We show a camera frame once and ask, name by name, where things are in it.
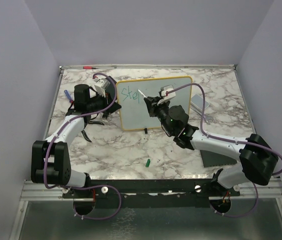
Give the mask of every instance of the white marble surface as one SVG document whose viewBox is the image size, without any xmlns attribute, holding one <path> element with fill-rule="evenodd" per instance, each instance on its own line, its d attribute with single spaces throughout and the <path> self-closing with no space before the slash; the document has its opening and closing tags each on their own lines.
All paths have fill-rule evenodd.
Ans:
<svg viewBox="0 0 282 240">
<path fill-rule="evenodd" d="M 206 114 L 214 118 L 204 129 L 210 133 L 235 137 L 248 137 L 252 127 L 239 89 L 235 73 L 231 69 L 107 69 L 64 71 L 53 112 L 49 135 L 63 122 L 70 106 L 64 90 L 73 96 L 77 84 L 91 84 L 92 75 L 101 72 L 116 81 L 191 76 L 201 84 L 210 106 Z M 201 94 L 193 86 L 192 95 Z M 89 173 L 92 179 L 189 179 L 207 178 L 219 167 L 204 168 L 200 152 L 178 147 L 172 137 L 161 129 L 123 132 L 119 113 L 102 120 L 105 126 L 88 125 L 85 131 L 92 143 L 80 133 L 69 147 L 72 169 Z M 189 123 L 199 126 L 200 116 L 190 110 Z M 151 164 L 146 167 L 147 159 Z"/>
</svg>

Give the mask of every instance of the white wall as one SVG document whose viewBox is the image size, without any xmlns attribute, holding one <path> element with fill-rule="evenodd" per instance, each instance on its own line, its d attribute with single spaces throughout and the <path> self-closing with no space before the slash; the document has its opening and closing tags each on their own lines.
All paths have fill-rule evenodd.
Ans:
<svg viewBox="0 0 282 240">
<path fill-rule="evenodd" d="M 237 64 L 273 0 L 25 0 L 60 65 Z"/>
<path fill-rule="evenodd" d="M 238 77 L 257 132 L 282 154 L 282 0 L 245 51 Z"/>
<path fill-rule="evenodd" d="M 0 0 L 0 239 L 8 239 L 31 147 L 43 137 L 59 68 L 23 0 Z"/>
</svg>

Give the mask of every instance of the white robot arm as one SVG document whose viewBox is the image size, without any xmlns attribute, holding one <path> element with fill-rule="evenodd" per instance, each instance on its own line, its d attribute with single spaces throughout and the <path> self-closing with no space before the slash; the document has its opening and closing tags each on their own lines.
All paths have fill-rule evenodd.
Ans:
<svg viewBox="0 0 282 240">
<path fill-rule="evenodd" d="M 181 148 L 210 151 L 240 163 L 229 169 L 218 170 L 213 176 L 212 184 L 230 189 L 234 185 L 249 181 L 263 186 L 269 183 L 278 157 L 257 147 L 270 149 L 261 136 L 251 134 L 250 137 L 244 138 L 204 132 L 188 124 L 189 116 L 181 105 L 169 107 L 170 100 L 176 95 L 175 92 L 167 94 L 170 91 L 173 91 L 172 86 L 162 87 L 159 96 L 156 97 L 146 97 L 142 93 L 149 116 L 160 120 L 165 133 L 169 137 L 174 137 L 173 141 Z"/>
<path fill-rule="evenodd" d="M 78 188 L 89 185 L 89 174 L 71 169 L 68 147 L 75 137 L 85 129 L 87 124 L 96 123 L 90 121 L 90 115 L 74 120 L 71 119 L 79 115 L 100 111 L 108 107 L 113 101 L 114 85 L 109 84 L 106 79 L 97 79 L 94 88 L 95 90 L 86 84 L 76 85 L 74 87 L 74 108 L 68 109 L 64 122 L 44 141 L 34 142 L 31 160 L 31 180 L 34 183 L 44 182 L 44 158 L 49 144 L 56 137 L 50 150 L 50 155 L 54 156 L 54 159 L 50 158 L 53 161 L 47 163 L 47 183 Z M 95 96 L 90 97 L 90 90 L 96 93 Z M 103 112 L 103 118 L 106 118 L 120 108 L 121 106 L 114 102 L 113 105 Z"/>
</svg>

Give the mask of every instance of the whiteboard frame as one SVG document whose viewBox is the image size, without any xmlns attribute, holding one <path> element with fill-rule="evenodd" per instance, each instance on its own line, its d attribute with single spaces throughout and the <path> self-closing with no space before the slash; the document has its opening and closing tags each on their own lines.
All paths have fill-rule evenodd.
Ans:
<svg viewBox="0 0 282 240">
<path fill-rule="evenodd" d="M 191 76 L 185 75 L 185 76 L 168 76 L 168 77 L 157 77 L 157 78 L 146 78 L 146 79 L 123 80 L 123 81 L 118 81 L 115 84 L 115 87 L 117 88 L 120 83 L 131 83 L 131 82 L 142 82 L 142 81 L 164 80 L 164 79 L 183 79 L 183 78 L 189 78 L 191 79 L 191 83 L 193 83 L 193 78 Z M 188 115 L 190 114 L 191 95 L 192 95 L 192 87 L 190 88 L 189 107 L 186 112 L 186 114 Z M 117 94 L 116 98 L 117 98 L 117 102 L 119 103 L 119 94 Z M 125 129 L 122 124 L 121 109 L 119 110 L 119 115 L 120 115 L 121 128 L 123 131 L 130 132 L 130 131 L 140 131 L 145 129 L 145 128 Z M 160 128 L 161 128 L 160 126 L 157 126 L 157 127 L 147 127 L 146 129 L 160 129 Z"/>
</svg>

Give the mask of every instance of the whiteboard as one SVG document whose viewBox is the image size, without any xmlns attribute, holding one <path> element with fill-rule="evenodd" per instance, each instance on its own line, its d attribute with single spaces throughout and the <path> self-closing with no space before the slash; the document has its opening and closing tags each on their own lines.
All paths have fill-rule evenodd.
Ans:
<svg viewBox="0 0 282 240">
<path fill-rule="evenodd" d="M 147 106 L 141 90 L 147 97 L 159 96 L 161 87 L 172 85 L 173 88 L 192 83 L 190 76 L 175 76 L 164 78 L 150 78 L 141 80 L 127 80 L 116 83 L 118 103 L 120 109 L 121 127 L 125 131 L 161 128 L 157 117 L 149 117 Z M 176 97 L 171 100 L 170 107 L 181 105 L 189 114 L 192 88 L 185 87 L 176 92 Z"/>
</svg>

